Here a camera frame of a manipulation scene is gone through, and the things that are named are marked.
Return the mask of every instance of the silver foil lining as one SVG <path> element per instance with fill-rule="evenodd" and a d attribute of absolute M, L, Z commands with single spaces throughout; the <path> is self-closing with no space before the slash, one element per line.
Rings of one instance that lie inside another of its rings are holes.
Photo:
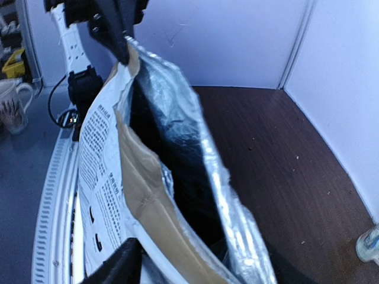
<path fill-rule="evenodd" d="M 177 66 L 146 51 L 132 38 L 128 38 L 128 42 L 138 51 L 141 60 L 136 80 L 162 138 L 180 160 L 176 172 L 183 176 L 190 172 L 191 183 L 208 189 L 201 192 L 203 200 L 214 198 L 226 236 L 230 271 L 241 283 L 276 283 L 254 217 L 229 185 L 229 173 L 205 123 L 198 95 Z M 163 169 L 163 179 L 172 196 L 169 170 Z M 196 209 L 201 211 L 206 206 L 200 202 Z"/>

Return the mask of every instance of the dark wooden table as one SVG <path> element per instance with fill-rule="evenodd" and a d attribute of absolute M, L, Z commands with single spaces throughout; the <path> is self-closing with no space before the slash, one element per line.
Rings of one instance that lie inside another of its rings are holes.
<path fill-rule="evenodd" d="M 27 111 L 28 126 L 19 135 L 0 133 L 0 283 L 31 280 L 34 233 L 46 171 L 59 127 L 47 113 L 45 89 Z M 53 111 L 69 105 L 67 89 L 59 88 Z"/>
<path fill-rule="evenodd" d="M 232 185 L 263 237 L 320 284 L 379 283 L 379 267 L 361 263 L 355 253 L 371 218 L 349 176 L 287 94 L 196 91 Z"/>

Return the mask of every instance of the yellow object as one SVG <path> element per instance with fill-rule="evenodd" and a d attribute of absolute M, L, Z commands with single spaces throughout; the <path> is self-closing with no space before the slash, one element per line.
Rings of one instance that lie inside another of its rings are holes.
<path fill-rule="evenodd" d="M 18 78 L 25 75 L 25 65 L 21 59 L 21 55 L 25 52 L 25 48 L 21 48 L 13 52 L 12 56 L 8 59 L 2 72 L 7 74 L 7 78 Z"/>

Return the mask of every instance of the mug handle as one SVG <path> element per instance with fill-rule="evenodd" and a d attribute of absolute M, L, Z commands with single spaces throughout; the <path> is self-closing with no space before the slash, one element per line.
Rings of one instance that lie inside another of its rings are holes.
<path fill-rule="evenodd" d="M 24 112 L 26 112 L 26 110 L 30 106 L 31 101 L 33 100 L 33 92 L 34 91 L 33 91 L 33 87 L 30 84 L 22 83 L 16 87 L 16 93 L 19 93 L 21 90 L 24 90 L 24 89 L 30 91 L 30 99 L 24 106 Z"/>

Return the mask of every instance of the white panel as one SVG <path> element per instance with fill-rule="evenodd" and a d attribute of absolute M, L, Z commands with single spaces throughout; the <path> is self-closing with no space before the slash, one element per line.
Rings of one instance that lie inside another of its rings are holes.
<path fill-rule="evenodd" d="M 377 222 L 378 15 L 377 0 L 319 0 L 286 87 L 335 152 Z"/>
<path fill-rule="evenodd" d="M 193 85 L 276 88 L 306 0 L 151 0 L 136 38 Z"/>
<path fill-rule="evenodd" d="M 54 86 L 66 73 L 63 47 L 58 29 L 50 14 L 45 13 L 43 0 L 27 0 L 30 29 L 42 77 L 47 86 Z M 90 38 L 86 24 L 79 24 L 79 33 L 91 64 L 105 80 L 114 64 L 107 49 Z"/>

